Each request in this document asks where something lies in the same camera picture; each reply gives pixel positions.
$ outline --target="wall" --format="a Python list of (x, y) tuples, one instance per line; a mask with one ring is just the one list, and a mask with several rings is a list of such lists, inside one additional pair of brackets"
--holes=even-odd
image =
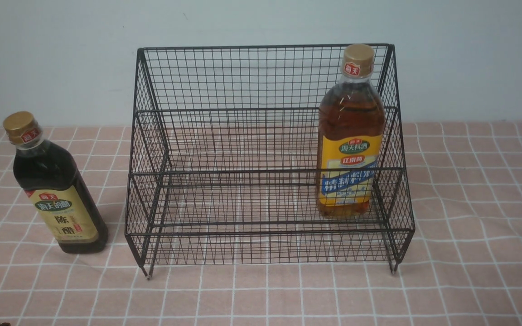
[(141, 46), (354, 42), (396, 44), (405, 120), (522, 119), (520, 2), (333, 2), (0, 0), (0, 124), (130, 124)]

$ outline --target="yellow label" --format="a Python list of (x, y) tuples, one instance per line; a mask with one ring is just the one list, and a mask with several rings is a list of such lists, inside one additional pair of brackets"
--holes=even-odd
[(98, 231), (74, 186), (62, 191), (25, 193), (59, 243), (93, 243), (98, 239)]
[(356, 136), (342, 140), (322, 139), (321, 168), (352, 171), (323, 172), (319, 200), (325, 206), (351, 205), (369, 200), (382, 136)]

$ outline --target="metal wire mesh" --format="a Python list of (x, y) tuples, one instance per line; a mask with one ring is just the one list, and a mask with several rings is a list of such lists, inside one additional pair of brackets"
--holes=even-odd
[(125, 236), (145, 274), (338, 260), (396, 270), (414, 219), (391, 45), (372, 45), (387, 122), (370, 208), (348, 220), (316, 208), (317, 106), (345, 46), (139, 49)]

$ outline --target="bottle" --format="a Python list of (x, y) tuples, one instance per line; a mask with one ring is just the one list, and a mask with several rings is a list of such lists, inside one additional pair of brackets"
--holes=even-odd
[(13, 175), (68, 254), (100, 252), (108, 228), (72, 155), (43, 137), (29, 112), (8, 116), (3, 127), (17, 148)]
[(373, 60), (368, 45), (346, 47), (340, 80), (319, 105), (317, 169), (353, 169), (317, 175), (317, 208), (325, 218), (347, 218), (369, 208), (374, 177), (369, 168), (377, 166), (386, 123), (370, 83)]

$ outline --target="gold bottle cap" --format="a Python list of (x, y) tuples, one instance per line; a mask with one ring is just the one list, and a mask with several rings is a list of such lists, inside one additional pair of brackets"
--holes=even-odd
[(16, 112), (4, 120), (4, 129), (12, 144), (23, 145), (35, 140), (42, 129), (33, 114), (27, 111)]
[(369, 45), (349, 45), (343, 52), (342, 73), (350, 78), (368, 76), (373, 72), (374, 54)]

